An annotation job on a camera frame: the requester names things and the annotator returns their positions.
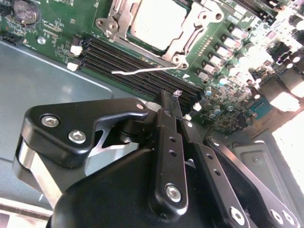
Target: black plastic bracket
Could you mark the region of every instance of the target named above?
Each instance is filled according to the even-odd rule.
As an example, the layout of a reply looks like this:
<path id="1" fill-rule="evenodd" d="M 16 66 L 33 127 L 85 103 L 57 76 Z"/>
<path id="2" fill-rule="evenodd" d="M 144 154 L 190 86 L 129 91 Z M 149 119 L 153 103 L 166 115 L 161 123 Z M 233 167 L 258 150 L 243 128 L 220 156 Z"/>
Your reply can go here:
<path id="1" fill-rule="evenodd" d="M 109 132 L 117 122 L 143 120 L 147 115 L 148 108 L 136 98 L 42 105 L 26 112 L 21 135 L 31 149 L 71 168 L 85 162 L 94 146 L 96 131 Z M 55 117 L 59 125 L 43 125 L 44 116 Z M 69 139 L 73 130 L 85 134 L 82 144 Z"/>

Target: screw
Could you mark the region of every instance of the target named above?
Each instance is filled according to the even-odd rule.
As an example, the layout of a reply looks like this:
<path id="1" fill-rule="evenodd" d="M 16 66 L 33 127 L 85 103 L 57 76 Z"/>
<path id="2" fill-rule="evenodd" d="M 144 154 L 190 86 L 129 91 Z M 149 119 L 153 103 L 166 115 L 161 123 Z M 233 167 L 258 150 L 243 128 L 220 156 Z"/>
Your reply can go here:
<path id="1" fill-rule="evenodd" d="M 110 28 L 110 29 L 116 29 L 116 23 L 113 22 L 113 21 L 110 22 L 110 23 L 109 23 L 109 28 Z"/>
<path id="2" fill-rule="evenodd" d="M 189 122 L 189 121 L 186 121 L 186 125 L 187 125 L 188 127 L 192 127 L 192 126 L 193 126 L 192 123 Z"/>
<path id="3" fill-rule="evenodd" d="M 219 146 L 218 141 L 216 141 L 215 139 L 211 139 L 211 141 L 213 142 L 214 145 Z"/>
<path id="4" fill-rule="evenodd" d="M 139 109 L 144 109 L 144 107 L 141 104 L 137 104 L 136 107 L 138 107 Z"/>
<path id="5" fill-rule="evenodd" d="M 254 161 L 255 163 L 260 163 L 260 162 L 261 162 L 261 161 L 260 161 L 260 158 L 259 158 L 258 156 L 253 157 L 253 161 Z"/>
<path id="6" fill-rule="evenodd" d="M 284 224 L 284 221 L 282 219 L 282 217 L 275 211 L 275 210 L 270 210 L 272 216 L 274 217 L 274 219 L 281 225 Z"/>
<path id="7" fill-rule="evenodd" d="M 73 130 L 68 134 L 69 140 L 71 140 L 72 142 L 77 143 L 77 144 L 84 143 L 86 141 L 85 136 L 86 135 L 79 130 Z"/>
<path id="8" fill-rule="evenodd" d="M 181 192 L 174 185 L 168 185 L 166 187 L 166 193 L 173 202 L 176 202 L 176 203 L 180 202 Z"/>
<path id="9" fill-rule="evenodd" d="M 228 111 L 228 112 L 232 112 L 232 111 L 233 111 L 233 106 L 232 106 L 232 105 L 229 105 L 229 106 L 227 107 L 227 111 Z"/>
<path id="10" fill-rule="evenodd" d="M 57 127 L 59 125 L 59 120 L 51 115 L 43 116 L 41 122 L 46 127 Z"/>
<path id="11" fill-rule="evenodd" d="M 44 39 L 44 37 L 38 37 L 37 42 L 41 45 L 44 45 L 44 44 L 46 44 L 47 41 L 46 41 L 46 39 Z"/>
<path id="12" fill-rule="evenodd" d="M 235 207 L 230 207 L 230 214 L 239 225 L 245 225 L 245 218 L 238 209 L 236 209 Z"/>

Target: black dimm slot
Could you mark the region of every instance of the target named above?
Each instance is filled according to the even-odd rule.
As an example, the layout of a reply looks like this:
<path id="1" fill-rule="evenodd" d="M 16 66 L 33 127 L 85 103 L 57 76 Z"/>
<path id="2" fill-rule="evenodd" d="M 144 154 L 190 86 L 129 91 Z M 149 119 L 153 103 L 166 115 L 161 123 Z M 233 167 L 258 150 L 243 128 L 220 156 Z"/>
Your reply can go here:
<path id="1" fill-rule="evenodd" d="M 260 18 L 262 21 L 266 22 L 268 25 L 272 25 L 275 22 L 275 16 L 277 12 L 273 11 L 272 15 L 264 11 L 254 0 L 233 0 L 241 7 L 248 10 L 253 15 Z"/>
<path id="2" fill-rule="evenodd" d="M 189 104 L 196 100 L 201 92 L 198 87 L 164 71 L 142 72 L 130 76 L 113 75 L 111 73 L 113 70 L 128 72 L 153 66 L 96 39 L 90 39 L 85 43 L 82 57 L 80 68 L 87 68 L 152 97 L 156 96 L 161 88 L 171 93 L 176 89 L 182 90 L 179 101 L 183 109 L 188 109 Z"/>
<path id="3" fill-rule="evenodd" d="M 90 53 L 88 53 L 88 55 L 92 55 L 94 56 L 95 58 L 98 58 L 102 61 L 105 61 L 111 65 L 114 65 L 116 66 L 116 70 L 122 70 L 122 71 L 134 71 L 136 70 L 135 67 L 128 67 L 125 62 L 121 61 L 121 60 L 118 60 L 118 59 L 115 59 L 113 56 L 110 56 L 110 55 L 107 55 L 107 56 L 103 56 L 103 55 L 100 55 L 99 53 L 96 53 L 94 50 L 91 50 Z M 139 80 L 141 82 L 145 82 L 145 83 L 148 83 L 148 84 L 154 84 L 154 79 L 157 77 L 159 78 L 158 75 L 151 75 L 149 74 L 148 72 L 146 73 L 139 73 L 139 74 L 136 74 L 136 76 L 139 78 Z M 166 82 L 164 81 L 158 81 L 158 84 L 161 85 L 161 87 L 163 87 L 164 89 L 166 90 L 174 90 L 176 89 L 176 86 L 173 86 L 173 85 L 170 85 L 170 84 L 167 84 Z M 191 96 L 188 95 L 188 94 L 185 94 L 185 96 L 190 100 L 191 99 Z"/>
<path id="4" fill-rule="evenodd" d="M 125 53 L 124 55 L 122 55 L 122 52 L 120 50 L 118 50 L 118 49 L 115 50 L 113 47 L 109 47 L 108 44 L 106 44 L 102 41 L 92 39 L 92 41 L 89 42 L 89 45 L 99 49 L 102 52 L 106 52 L 109 55 L 112 55 L 116 58 L 119 58 L 121 60 L 126 61 L 129 65 L 135 66 L 136 67 L 135 70 L 152 67 L 149 63 L 146 63 L 144 61 L 140 61 L 139 59 L 137 59 L 137 58 L 135 58 L 135 57 L 133 57 L 129 54 Z M 162 76 L 163 78 L 160 77 L 161 80 L 164 80 L 165 83 L 171 83 L 173 86 L 176 86 L 176 80 L 178 80 L 179 84 L 182 84 L 184 86 L 183 90 L 188 90 L 188 92 L 193 94 L 193 95 L 196 95 L 197 92 L 200 91 L 197 88 L 193 89 L 195 86 L 191 86 L 188 83 L 186 83 L 182 80 L 179 80 L 177 78 L 174 78 L 175 80 L 173 82 L 166 81 L 165 78 L 168 78 L 168 77 L 171 78 L 172 76 L 169 75 L 168 73 L 164 72 L 164 71 L 159 71 L 157 73 L 155 73 L 155 72 L 149 72 L 149 73 L 152 74 L 153 76 Z"/>

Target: black metal arm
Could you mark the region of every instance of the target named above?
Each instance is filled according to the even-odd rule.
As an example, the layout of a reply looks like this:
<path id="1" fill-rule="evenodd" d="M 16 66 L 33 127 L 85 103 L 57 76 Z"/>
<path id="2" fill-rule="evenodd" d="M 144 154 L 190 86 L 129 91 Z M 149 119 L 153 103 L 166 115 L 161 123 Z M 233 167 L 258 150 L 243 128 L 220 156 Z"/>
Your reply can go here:
<path id="1" fill-rule="evenodd" d="M 88 157 L 129 142 L 139 149 L 86 177 Z M 14 169 L 54 207 L 49 227 L 300 227 L 225 145 L 205 144 L 166 91 L 44 105 L 25 115 Z"/>

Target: green circuit board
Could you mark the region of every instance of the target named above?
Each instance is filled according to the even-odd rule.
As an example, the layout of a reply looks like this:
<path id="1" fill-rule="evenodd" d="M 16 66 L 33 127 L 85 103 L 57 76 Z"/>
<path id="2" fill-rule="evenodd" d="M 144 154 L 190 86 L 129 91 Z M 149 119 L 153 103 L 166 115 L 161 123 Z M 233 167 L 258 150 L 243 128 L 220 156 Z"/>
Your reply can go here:
<path id="1" fill-rule="evenodd" d="M 104 33 L 95 25 L 97 18 L 107 17 L 112 4 L 111 0 L 36 0 L 33 2 L 41 11 L 41 21 L 32 27 L 20 25 L 20 23 L 15 20 L 13 14 L 0 17 L 1 31 L 8 31 L 23 37 L 24 46 L 67 64 L 75 58 L 70 52 L 73 36 L 89 34 L 137 58 L 151 62 L 151 60 L 146 59 L 124 46 L 108 41 Z M 6 0 L 0 0 L 0 3 L 4 5 L 10 4 L 10 2 Z M 213 78 L 202 80 L 198 77 L 198 70 L 202 68 L 202 62 L 208 59 L 210 52 L 214 51 L 215 44 L 221 43 L 221 36 L 228 34 L 228 27 L 232 23 L 248 33 L 248 37 L 242 40 L 242 43 L 250 40 L 256 44 L 258 48 L 266 48 L 275 42 L 275 40 L 265 38 L 269 32 L 273 31 L 276 33 L 275 39 L 286 41 L 291 37 L 290 34 L 293 28 L 290 28 L 285 19 L 277 20 L 274 25 L 269 26 L 233 1 L 226 0 L 223 3 L 225 3 L 225 7 L 220 7 L 224 12 L 224 19 L 220 23 L 209 24 L 207 31 L 194 45 L 187 56 L 190 67 L 187 70 L 173 69 L 167 72 L 202 90 L 207 86 L 211 86 L 212 95 L 207 96 L 210 104 L 207 107 L 203 107 L 200 113 L 194 117 L 194 120 L 206 125 L 211 124 L 214 129 L 220 132 L 230 133 L 235 129 L 235 118 L 241 112 L 244 112 L 246 115 L 253 114 L 259 119 L 267 114 L 272 109 L 272 106 L 267 100 L 261 102 L 252 99 L 244 79 L 237 76 L 229 76 L 225 67 L 220 67 L 219 70 L 215 72 Z M 282 3 L 294 12 L 299 8 L 295 2 L 283 1 Z M 39 44 L 37 42 L 38 37 L 44 37 L 46 43 L 44 45 Z M 244 51 L 243 49 L 241 46 L 235 49 L 234 53 Z M 258 56 L 248 57 L 251 59 L 258 58 Z M 226 64 L 229 62 L 234 63 L 240 69 L 243 67 L 240 66 L 235 57 L 227 60 Z M 247 68 L 252 68 L 258 71 L 259 74 L 262 74 L 262 83 L 269 80 L 270 77 L 281 74 L 286 70 L 284 66 L 263 68 L 258 66 L 258 64 L 249 65 Z M 153 99 L 88 69 L 83 69 L 83 71 L 146 100 Z M 217 80 L 218 75 L 226 75 L 228 77 L 228 83 L 226 85 L 220 85 Z M 218 114 L 216 118 L 210 119 L 209 111 L 212 110 L 212 107 L 215 105 L 220 106 L 221 113 Z M 228 106 L 233 106 L 232 112 L 227 111 Z"/>

